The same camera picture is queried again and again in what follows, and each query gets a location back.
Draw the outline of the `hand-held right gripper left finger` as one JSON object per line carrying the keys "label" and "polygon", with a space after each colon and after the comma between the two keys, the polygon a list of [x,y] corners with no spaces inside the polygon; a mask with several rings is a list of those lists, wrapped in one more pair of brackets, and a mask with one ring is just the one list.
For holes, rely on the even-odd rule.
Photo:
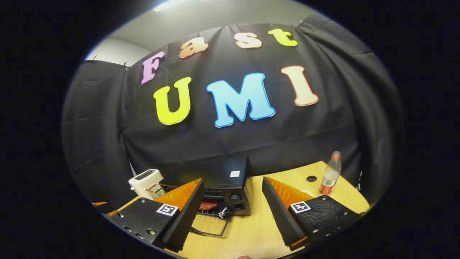
{"label": "hand-held right gripper left finger", "polygon": [[133,238],[160,249],[179,252],[201,206],[205,192],[199,178],[155,200],[138,198],[107,220]]}

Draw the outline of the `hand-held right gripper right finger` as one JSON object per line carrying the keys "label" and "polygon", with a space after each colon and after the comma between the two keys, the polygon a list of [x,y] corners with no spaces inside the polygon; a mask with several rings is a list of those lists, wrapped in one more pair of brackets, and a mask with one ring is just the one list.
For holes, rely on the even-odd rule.
{"label": "hand-held right gripper right finger", "polygon": [[327,195],[313,198],[270,177],[263,177],[262,192],[290,250],[324,243],[361,218]]}

